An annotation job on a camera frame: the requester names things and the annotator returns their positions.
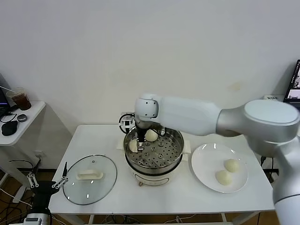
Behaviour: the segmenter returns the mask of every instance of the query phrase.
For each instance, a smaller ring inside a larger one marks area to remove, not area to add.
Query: white table
[[[17,109],[13,111],[12,113],[16,113],[17,115],[25,114],[27,116],[27,120],[22,123],[18,123],[17,131],[10,136],[4,136],[0,132],[0,146],[10,146],[17,143],[17,141],[20,139],[20,137],[24,134],[26,129],[30,126],[30,124],[34,121],[34,119],[38,116],[38,114],[43,110],[45,107],[45,102],[41,101],[33,101],[31,102],[31,108],[22,111],[20,109]],[[6,116],[2,118],[2,121],[8,121],[12,118],[12,116]],[[29,182],[24,174],[22,174],[16,167],[14,167],[10,162],[9,159],[7,159],[4,156],[0,157],[0,167],[6,172],[6,175],[3,177],[3,179],[0,181],[0,185],[3,183],[7,175],[14,177],[16,180],[18,180],[20,183],[23,184],[24,187],[29,187]]]
[[[205,187],[192,173],[189,162],[182,162],[178,175],[158,187],[138,186],[126,163],[124,152],[116,150],[124,136],[117,125],[80,125],[70,142],[53,180],[59,180],[65,162],[68,167],[93,154],[111,158],[118,171],[111,192],[90,205],[76,205],[66,199],[62,189],[51,197],[49,209],[72,224],[83,222],[76,214],[193,214],[247,212],[235,219],[241,224],[260,211],[274,210],[272,187],[243,136],[224,138],[219,135],[197,137],[183,134],[192,152],[203,143],[221,143],[239,152],[247,163],[249,179],[239,192],[222,194]]]

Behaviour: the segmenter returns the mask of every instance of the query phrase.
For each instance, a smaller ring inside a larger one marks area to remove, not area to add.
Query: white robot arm
[[[253,151],[278,160],[280,176],[273,201],[281,225],[299,224],[300,114],[293,106],[254,100],[221,110],[207,101],[144,94],[135,102],[135,124],[146,130],[153,122],[193,135],[245,135]],[[138,142],[142,150],[142,138]]]

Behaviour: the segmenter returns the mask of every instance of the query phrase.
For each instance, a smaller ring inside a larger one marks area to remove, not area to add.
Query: plastic cup
[[[14,88],[12,91],[8,91],[6,93],[7,97],[11,98],[14,103],[21,109],[21,110],[28,110],[31,108],[30,101],[27,98],[26,91],[24,88]]]

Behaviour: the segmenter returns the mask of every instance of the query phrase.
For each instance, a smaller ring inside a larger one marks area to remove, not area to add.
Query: steamed bun
[[[229,172],[235,173],[238,172],[240,170],[240,163],[238,162],[238,160],[235,159],[229,159],[226,160],[224,163],[224,166],[226,168],[226,170],[228,170]]]
[[[148,142],[154,142],[158,139],[158,134],[155,133],[153,130],[147,130],[145,138]]]
[[[137,152],[137,139],[133,139],[129,142],[129,149],[132,152]]]
[[[226,170],[216,172],[216,179],[220,184],[225,186],[230,185],[233,181],[230,173]]]

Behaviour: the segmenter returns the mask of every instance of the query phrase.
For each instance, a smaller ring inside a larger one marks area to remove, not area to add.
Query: power cord
[[[117,224],[116,223],[116,216],[115,215],[111,215],[111,216],[112,216],[112,220],[113,220],[114,224]]]
[[[57,219],[54,215],[52,215],[53,219],[55,219],[57,222],[59,222],[62,225],[66,225],[64,222],[60,221],[59,219]]]
[[[9,162],[26,162],[26,163],[29,163],[31,165],[31,168],[33,169],[33,164],[27,160],[10,160]]]
[[[11,210],[10,212],[8,212],[11,202],[12,202],[12,198],[9,200],[8,206],[3,210],[3,212],[6,210],[6,215],[5,215],[5,217],[4,217],[4,219],[6,219],[6,220],[7,220],[8,216],[14,211],[14,209],[13,209],[13,210]]]
[[[5,114],[5,116],[14,116],[11,120],[9,120],[9,121],[2,121],[2,118],[0,119],[0,122],[2,122],[2,123],[8,123],[8,122],[11,122],[11,121],[13,121],[13,119],[17,116],[17,114],[16,113],[10,113],[10,112],[7,112],[6,114]]]
[[[176,216],[176,219],[172,219],[172,220],[165,221],[164,224],[167,224],[167,223],[172,222],[172,221],[174,221],[174,220],[176,220],[176,221],[182,221],[182,219],[190,219],[190,218],[194,217],[195,215],[196,215],[196,214],[194,214],[194,215],[192,215],[192,216],[190,216],[190,217],[184,217],[184,218],[180,218],[179,216]]]
[[[124,115],[122,115],[121,117],[120,117],[120,119],[119,119],[119,128],[120,128],[120,130],[123,132],[123,133],[125,133],[125,134],[128,134],[128,132],[126,132],[125,130],[123,130],[123,128],[121,127],[121,120],[123,119],[123,117],[125,117],[125,116],[135,116],[135,114],[134,113],[126,113],[126,114],[124,114]]]
[[[32,199],[32,196],[31,197],[28,197],[28,198],[26,198],[26,199],[24,199],[24,201],[26,201],[26,200],[28,200],[28,199]],[[1,213],[3,213],[5,210],[7,211],[7,216],[5,216],[3,219],[6,219],[5,221],[2,221],[2,220],[0,220],[0,224],[2,224],[3,222],[6,222],[6,221],[9,221],[9,220],[11,220],[11,219],[13,219],[13,218],[15,218],[15,217],[12,217],[12,218],[10,218],[10,219],[7,219],[8,218],[8,216],[14,211],[14,210],[19,210],[20,211],[20,214],[18,214],[17,216],[20,216],[20,218],[19,219],[17,219],[18,221],[20,221],[20,223],[22,222],[22,214],[24,214],[25,212],[22,212],[22,210],[20,209],[20,208],[18,208],[18,206],[19,206],[19,204],[20,204],[20,202],[19,203],[17,203],[17,205],[15,206],[15,207],[10,207],[10,204],[14,204],[14,203],[12,203],[12,202],[9,202],[8,203],[8,206],[2,211],[2,212],[0,212],[0,214]]]
[[[18,204],[18,203],[14,203],[14,202],[6,202],[6,201],[4,201],[4,200],[2,200],[2,199],[0,199],[0,202],[3,202],[3,203],[5,203],[5,204]]]
[[[274,158],[272,158],[272,170],[274,169]],[[271,179],[271,177],[272,177],[272,172],[270,172],[270,177],[269,177],[269,182],[271,182],[270,181],[270,179]]]
[[[19,216],[20,216],[19,219],[15,219],[15,220],[13,220],[13,221],[10,221],[9,223],[12,224],[12,223],[18,222],[18,221],[19,221],[19,223],[23,223],[23,220],[27,217],[27,215],[22,217],[22,214],[19,215]]]
[[[104,222],[106,222],[108,217],[109,217],[109,215],[106,215],[105,219],[101,222],[101,224],[103,224]]]
[[[258,213],[258,218],[257,218],[257,225],[259,225],[259,218],[261,216],[261,213]]]
[[[42,161],[42,159],[41,159],[41,158],[38,158],[38,162],[37,162],[36,166],[32,168],[32,173],[34,173],[35,175],[36,175],[37,172],[38,172],[38,167],[39,167],[39,165],[41,164],[41,161]]]
[[[10,197],[15,198],[14,196],[10,195],[9,193],[7,193],[7,192],[6,192],[5,190],[3,190],[2,188],[0,188],[0,190],[3,191],[5,194],[9,195]],[[24,203],[24,204],[29,205],[29,206],[32,207],[32,205],[28,204],[27,202],[23,202],[23,201],[21,201],[20,199],[18,199],[18,200],[19,200],[19,202]]]
[[[14,216],[14,217],[11,217],[10,219],[4,220],[4,221],[0,222],[0,224],[3,224],[3,223],[5,223],[5,222],[7,222],[7,221],[9,221],[9,220],[11,220],[11,219],[13,219],[13,218],[16,218],[16,217],[18,217],[18,216],[20,216],[20,215],[23,215],[24,213],[26,213],[26,212],[23,212],[23,213],[18,214],[18,215]]]
[[[48,211],[48,215],[49,215],[49,217],[50,217],[50,225],[52,225],[52,223],[53,223],[52,214],[51,214],[51,212],[50,212],[49,209],[46,209],[46,210]]]
[[[138,219],[136,219],[136,218],[133,218],[133,217],[129,217],[129,216],[124,216],[124,215],[120,215],[120,216],[122,216],[122,217],[124,217],[124,219],[125,218],[127,218],[127,224],[143,224],[143,223],[141,223]]]
[[[261,156],[261,166],[263,166],[264,161],[266,160],[267,157]]]

